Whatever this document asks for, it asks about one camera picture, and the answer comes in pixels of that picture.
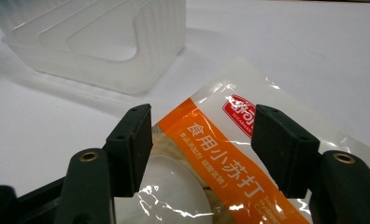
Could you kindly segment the white and orange powder packet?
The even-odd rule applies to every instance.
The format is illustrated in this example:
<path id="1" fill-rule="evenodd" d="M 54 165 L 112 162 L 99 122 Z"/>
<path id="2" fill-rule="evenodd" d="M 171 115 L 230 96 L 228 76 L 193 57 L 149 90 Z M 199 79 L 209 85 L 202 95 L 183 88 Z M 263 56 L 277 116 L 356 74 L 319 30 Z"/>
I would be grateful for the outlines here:
<path id="1" fill-rule="evenodd" d="M 314 224 L 311 192 L 279 191 L 251 137 L 257 105 L 274 107 L 370 168 L 370 147 L 333 127 L 244 59 L 161 119 L 140 191 L 115 202 L 120 224 Z"/>

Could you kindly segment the translucent white plastic rack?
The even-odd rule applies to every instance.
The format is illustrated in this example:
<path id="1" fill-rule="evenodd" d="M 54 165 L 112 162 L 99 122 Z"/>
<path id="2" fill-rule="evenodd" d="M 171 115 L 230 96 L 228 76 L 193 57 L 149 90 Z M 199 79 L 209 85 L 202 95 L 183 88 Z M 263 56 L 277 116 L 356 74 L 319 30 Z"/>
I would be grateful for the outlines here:
<path id="1" fill-rule="evenodd" d="M 139 94 L 185 45 L 186 0 L 0 0 L 0 29 L 38 72 Z"/>

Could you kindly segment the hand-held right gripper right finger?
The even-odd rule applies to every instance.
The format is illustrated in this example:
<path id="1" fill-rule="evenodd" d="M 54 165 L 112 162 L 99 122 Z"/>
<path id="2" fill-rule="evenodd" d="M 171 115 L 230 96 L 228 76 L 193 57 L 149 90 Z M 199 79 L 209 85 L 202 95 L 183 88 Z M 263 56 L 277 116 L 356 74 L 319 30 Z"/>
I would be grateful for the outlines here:
<path id="1" fill-rule="evenodd" d="M 357 156 L 319 153 L 317 137 L 267 105 L 256 106 L 251 147 L 286 198 L 311 192 L 314 224 L 370 224 L 370 168 Z"/>

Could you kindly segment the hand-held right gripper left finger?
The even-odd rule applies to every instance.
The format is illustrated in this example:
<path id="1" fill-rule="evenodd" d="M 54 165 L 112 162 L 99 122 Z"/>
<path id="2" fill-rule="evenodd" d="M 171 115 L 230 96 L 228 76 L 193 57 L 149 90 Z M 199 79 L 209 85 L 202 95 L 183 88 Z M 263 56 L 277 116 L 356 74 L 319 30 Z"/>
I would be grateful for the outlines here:
<path id="1" fill-rule="evenodd" d="M 140 190 L 151 149 L 151 105 L 138 105 L 127 111 L 103 147 L 71 158 L 54 224 L 116 224 L 114 199 Z"/>

